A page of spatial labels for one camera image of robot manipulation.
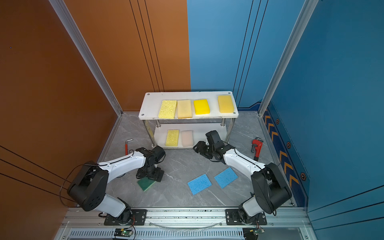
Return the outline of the light yellow cellulose sponge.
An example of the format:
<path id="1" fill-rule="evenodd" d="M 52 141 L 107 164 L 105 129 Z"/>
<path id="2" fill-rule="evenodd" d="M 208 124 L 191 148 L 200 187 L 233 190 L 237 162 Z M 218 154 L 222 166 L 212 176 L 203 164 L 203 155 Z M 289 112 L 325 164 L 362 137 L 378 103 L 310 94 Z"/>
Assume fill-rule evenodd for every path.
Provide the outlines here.
<path id="1" fill-rule="evenodd" d="M 174 119 L 176 114 L 177 101 L 163 100 L 159 111 L 159 119 Z"/>

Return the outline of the pale yellow orange-backed sponge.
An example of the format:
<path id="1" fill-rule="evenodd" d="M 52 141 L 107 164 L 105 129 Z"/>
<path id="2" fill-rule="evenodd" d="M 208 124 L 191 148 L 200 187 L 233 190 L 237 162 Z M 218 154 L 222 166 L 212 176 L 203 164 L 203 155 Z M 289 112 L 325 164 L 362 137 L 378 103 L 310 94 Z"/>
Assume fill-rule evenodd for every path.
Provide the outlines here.
<path id="1" fill-rule="evenodd" d="M 178 119 L 187 119 L 193 116 L 191 100 L 177 101 Z"/>

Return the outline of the green scouring sponge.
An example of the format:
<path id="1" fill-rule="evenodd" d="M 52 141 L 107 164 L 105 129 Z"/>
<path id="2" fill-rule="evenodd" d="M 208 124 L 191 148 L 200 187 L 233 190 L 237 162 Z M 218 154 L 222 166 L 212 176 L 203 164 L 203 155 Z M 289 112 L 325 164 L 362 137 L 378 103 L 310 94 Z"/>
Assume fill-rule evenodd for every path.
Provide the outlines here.
<path id="1" fill-rule="evenodd" d="M 143 192 L 147 191 L 150 187 L 152 187 L 156 181 L 148 179 L 148 178 L 142 178 L 137 181 L 139 187 L 142 189 Z"/>

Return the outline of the beige foam sponge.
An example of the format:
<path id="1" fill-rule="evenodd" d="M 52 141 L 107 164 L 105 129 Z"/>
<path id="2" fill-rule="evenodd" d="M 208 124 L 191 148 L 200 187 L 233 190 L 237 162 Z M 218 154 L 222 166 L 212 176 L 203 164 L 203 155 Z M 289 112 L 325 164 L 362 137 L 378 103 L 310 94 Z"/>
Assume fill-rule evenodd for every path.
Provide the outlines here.
<path id="1" fill-rule="evenodd" d="M 193 131 L 182 131 L 182 146 L 184 148 L 189 148 L 194 146 Z"/>

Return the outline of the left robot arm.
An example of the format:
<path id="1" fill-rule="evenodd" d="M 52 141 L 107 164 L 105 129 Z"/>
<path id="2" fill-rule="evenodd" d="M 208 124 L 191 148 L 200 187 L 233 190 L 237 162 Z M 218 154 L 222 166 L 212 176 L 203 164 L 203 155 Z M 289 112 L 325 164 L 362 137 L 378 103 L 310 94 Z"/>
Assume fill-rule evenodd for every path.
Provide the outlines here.
<path id="1" fill-rule="evenodd" d="M 132 225 L 134 214 L 125 201 L 106 193 L 107 185 L 125 173 L 136 170 L 139 181 L 160 182 L 164 171 L 157 166 L 166 156 L 159 146 L 152 150 L 139 148 L 132 153 L 107 162 L 87 162 L 67 189 L 67 194 L 86 212 L 97 210 L 106 213 L 119 225 Z"/>

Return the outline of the golden yellow sponge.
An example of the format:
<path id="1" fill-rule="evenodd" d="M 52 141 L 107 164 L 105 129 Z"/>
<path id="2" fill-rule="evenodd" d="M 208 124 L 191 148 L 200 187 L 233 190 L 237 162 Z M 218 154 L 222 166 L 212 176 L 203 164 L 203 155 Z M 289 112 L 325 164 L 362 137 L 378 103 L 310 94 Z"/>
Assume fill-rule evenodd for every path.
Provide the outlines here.
<path id="1" fill-rule="evenodd" d="M 231 95 L 218 96 L 219 111 L 221 114 L 229 114 L 235 111 Z"/>

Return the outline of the bright yellow foam sponge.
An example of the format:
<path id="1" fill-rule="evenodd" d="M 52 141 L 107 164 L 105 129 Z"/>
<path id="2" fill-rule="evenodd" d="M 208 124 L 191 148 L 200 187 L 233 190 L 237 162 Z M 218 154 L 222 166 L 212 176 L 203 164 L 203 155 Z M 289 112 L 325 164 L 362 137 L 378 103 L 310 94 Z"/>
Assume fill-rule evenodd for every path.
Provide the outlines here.
<path id="1" fill-rule="evenodd" d="M 195 100 L 194 108 L 196 115 L 210 114 L 210 106 L 207 99 Z"/>

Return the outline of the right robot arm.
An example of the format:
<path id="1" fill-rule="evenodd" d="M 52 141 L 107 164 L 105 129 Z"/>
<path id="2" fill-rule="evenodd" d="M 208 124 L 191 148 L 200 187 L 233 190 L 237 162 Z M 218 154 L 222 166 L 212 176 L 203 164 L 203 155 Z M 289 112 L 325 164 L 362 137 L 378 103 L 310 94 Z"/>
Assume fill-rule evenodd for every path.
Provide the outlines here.
<path id="1" fill-rule="evenodd" d="M 239 205 L 238 222 L 251 225 L 260 214 L 275 214 L 293 194 L 285 176 L 274 163 L 263 164 L 241 154 L 235 147 L 221 140 L 217 131 L 206 133 L 207 142 L 199 141 L 194 151 L 205 158 L 226 164 L 248 177 L 254 194 Z"/>

